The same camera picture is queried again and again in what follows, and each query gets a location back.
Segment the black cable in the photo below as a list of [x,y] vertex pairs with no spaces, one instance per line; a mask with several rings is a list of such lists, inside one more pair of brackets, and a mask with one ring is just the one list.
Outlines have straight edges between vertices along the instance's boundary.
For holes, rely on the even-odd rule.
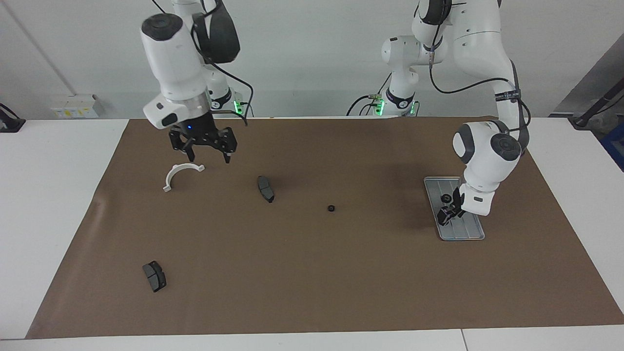
[[355,102],[351,105],[351,107],[349,107],[349,110],[347,111],[347,114],[346,114],[345,116],[350,115],[351,110],[353,110],[353,108],[355,107],[355,105],[357,105],[357,104],[358,104],[358,102],[360,102],[360,101],[362,101],[362,100],[364,100],[364,99],[369,99],[368,95],[361,96],[361,97],[359,97],[357,100],[355,100]]
[[156,2],[156,0],[152,0],[152,2],[154,3],[154,5],[156,5],[156,7],[160,10],[160,12],[162,13],[166,13],[165,10],[162,9],[162,7],[160,7],[160,5],[158,5],[158,3]]
[[204,0],[200,0],[200,2],[202,4],[203,11],[205,12],[205,14],[202,15],[202,17],[204,17],[204,18],[206,18],[206,17],[210,16],[211,14],[215,13],[221,7],[221,5],[223,5],[223,1],[222,0],[215,0],[215,8],[213,8],[210,11],[206,11],[206,4],[203,1]]
[[2,107],[3,109],[7,110],[10,114],[14,115],[15,118],[20,119],[19,116],[17,114],[15,114],[15,112],[13,112],[13,110],[8,108],[5,104],[0,104],[0,107]]
[[210,112],[212,112],[212,114],[233,114],[234,116],[240,117],[243,120],[243,122],[245,122],[245,127],[248,126],[247,119],[245,119],[245,116],[241,115],[240,113],[238,113],[236,111],[232,111],[232,110],[210,110]]
[[596,112],[596,114],[601,114],[601,113],[605,112],[606,110],[608,110],[608,109],[612,108],[613,106],[617,105],[620,101],[622,101],[622,98],[623,98],[623,97],[624,97],[624,95],[620,96],[620,98],[619,98],[619,99],[617,99],[617,101],[615,101],[615,102],[614,102],[611,106],[605,107],[604,109],[602,109],[602,110],[600,110],[600,111]]
[[[384,89],[384,86],[386,86],[386,84],[388,83],[388,81],[390,80],[390,77],[392,77],[392,72],[390,72],[390,74],[388,74],[388,77],[386,78],[386,80],[384,81],[384,84],[381,84],[381,87],[379,88],[379,90],[377,91],[377,95],[381,94],[381,91]],[[368,110],[366,111],[366,114],[368,115],[371,112],[371,107],[368,107]]]
[[416,101],[415,104],[418,104],[418,109],[416,109],[416,115],[414,115],[414,117],[418,117],[418,111],[421,110],[421,102],[420,101]]
[[[457,3],[457,4],[451,4],[450,6],[465,5],[465,4],[466,4],[466,2],[460,2],[460,3]],[[436,34],[434,35],[433,41],[431,43],[431,52],[434,53],[434,55],[435,55],[435,51],[436,51],[436,39],[437,39],[438,34],[440,33],[440,28],[441,27],[442,27],[442,18],[440,18],[440,24],[438,24],[438,26],[437,26]],[[480,82],[471,84],[469,86],[463,87],[461,89],[456,89],[456,90],[453,90],[453,91],[443,91],[442,89],[440,89],[437,86],[435,80],[433,79],[433,64],[434,64],[433,60],[431,60],[430,63],[429,63],[429,78],[431,79],[431,84],[433,84],[434,88],[436,88],[437,91],[439,91],[439,92],[441,92],[443,94],[455,94],[457,92],[465,91],[465,90],[471,89],[471,88],[473,88],[475,86],[479,86],[481,84],[494,82],[494,81],[504,81],[506,83],[509,83],[511,86],[513,86],[514,89],[518,89],[518,87],[516,87],[515,85],[513,85],[509,81],[509,79],[506,79],[506,78],[490,78],[490,79],[485,79],[483,81],[480,81]],[[526,124],[524,126],[520,126],[518,128],[511,129],[509,132],[517,132],[517,131],[521,131],[522,129],[526,129],[529,126],[529,124],[531,123],[531,111],[529,110],[529,107],[520,98],[518,98],[518,103],[522,106],[522,108],[524,108],[527,111],[527,119],[528,119],[528,121],[526,122]]]
[[240,79],[239,77],[236,77],[232,73],[229,73],[228,71],[226,71],[223,68],[219,67],[217,64],[215,64],[212,61],[212,59],[210,59],[208,56],[204,55],[202,50],[199,48],[199,45],[197,44],[197,41],[195,41],[195,26],[193,26],[191,28],[191,38],[193,39],[193,44],[195,45],[195,49],[197,50],[197,52],[199,52],[200,55],[202,55],[204,60],[206,60],[206,62],[208,62],[209,65],[213,66],[214,68],[216,68],[221,73],[223,73],[226,76],[236,80],[237,82],[240,82],[240,83],[244,84],[245,86],[247,86],[249,88],[249,90],[250,90],[249,101],[247,102],[247,108],[245,109],[245,115],[243,116],[243,121],[245,121],[245,125],[247,125],[247,114],[249,112],[249,107],[251,106],[251,101],[253,100],[253,87],[251,86],[251,84],[245,82],[243,79]]
[[511,132],[519,132],[522,129],[528,128],[529,124],[531,124],[531,111],[529,110],[529,107],[521,99],[518,99],[518,102],[520,103],[522,108],[524,108],[527,111],[527,122],[524,124],[524,126],[520,126],[518,128],[514,128],[514,129],[509,129],[509,133],[511,133]]
[[362,112],[364,112],[364,109],[365,109],[365,108],[367,108],[367,107],[368,107],[368,110],[370,111],[370,110],[371,110],[371,107],[376,107],[376,106],[377,106],[377,104],[368,104],[368,105],[364,105],[364,107],[362,107],[362,109],[359,111],[359,115],[358,115],[358,116],[361,116],[361,115],[362,115]]
[[253,118],[255,118],[255,117],[256,117],[256,115],[253,113],[253,106],[252,106],[251,104],[249,104],[249,102],[241,102],[240,104],[241,104],[241,106],[242,106],[242,105],[249,105],[249,110],[251,110],[251,116],[252,116]]
[[[451,4],[451,5],[447,5],[447,6],[457,6],[457,5],[466,5],[466,2],[459,2],[457,4]],[[418,13],[418,8],[420,7],[420,3],[418,5],[416,5],[416,9],[414,10],[414,18],[416,18],[416,14]]]
[[[442,24],[438,24],[437,29],[436,29],[436,35],[433,37],[433,43],[431,44],[431,50],[435,52],[435,48],[436,48],[436,39],[437,39],[437,35],[440,33],[440,28],[442,27]],[[437,91],[443,93],[443,94],[455,94],[457,92],[461,92],[461,91],[465,91],[468,89],[472,89],[475,86],[479,86],[481,84],[485,84],[485,83],[489,83],[489,82],[494,82],[494,81],[504,81],[509,83],[509,79],[505,79],[505,78],[490,78],[490,79],[486,79],[480,82],[477,82],[475,84],[471,84],[467,87],[463,87],[461,89],[456,89],[456,90],[452,90],[452,91],[444,91],[442,89],[440,89],[435,80],[433,79],[433,62],[429,63],[429,78],[431,79],[431,84],[433,84],[434,88],[436,88]]]

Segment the white table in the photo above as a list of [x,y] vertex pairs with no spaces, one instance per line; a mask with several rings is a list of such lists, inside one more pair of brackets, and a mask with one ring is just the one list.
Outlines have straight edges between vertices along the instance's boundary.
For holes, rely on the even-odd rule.
[[[0,339],[21,339],[127,121],[29,121],[0,134]],[[530,151],[624,310],[624,174],[589,132],[534,119]],[[624,350],[624,325],[413,332],[5,340],[0,350]]]

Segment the green led light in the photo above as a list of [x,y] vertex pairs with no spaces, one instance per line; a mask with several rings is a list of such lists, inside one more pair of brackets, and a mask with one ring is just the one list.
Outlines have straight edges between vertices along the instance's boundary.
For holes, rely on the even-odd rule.
[[386,106],[386,101],[381,100],[381,101],[379,102],[379,107],[375,109],[375,114],[376,114],[377,116],[381,116],[381,115],[383,115],[383,114],[384,114],[384,106]]
[[243,108],[236,100],[234,100],[234,108],[236,109],[236,113],[243,114]]

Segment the white plastic bracket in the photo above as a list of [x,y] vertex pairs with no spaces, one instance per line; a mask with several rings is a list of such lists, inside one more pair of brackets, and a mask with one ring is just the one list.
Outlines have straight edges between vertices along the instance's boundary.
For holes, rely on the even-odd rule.
[[192,164],[192,163],[174,164],[171,170],[169,171],[169,173],[167,174],[167,178],[165,178],[165,187],[163,187],[162,190],[164,190],[165,192],[170,191],[171,180],[173,179],[173,176],[175,176],[176,173],[180,172],[183,169],[195,169],[197,172],[201,172],[206,168],[203,166],[203,164],[200,166],[196,164]]

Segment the small black nut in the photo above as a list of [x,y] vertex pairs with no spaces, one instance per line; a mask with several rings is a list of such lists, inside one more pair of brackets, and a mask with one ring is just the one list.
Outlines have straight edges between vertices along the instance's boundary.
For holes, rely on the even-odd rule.
[[453,201],[453,197],[449,194],[444,194],[440,196],[440,200],[442,200],[442,202],[445,204],[450,204]]

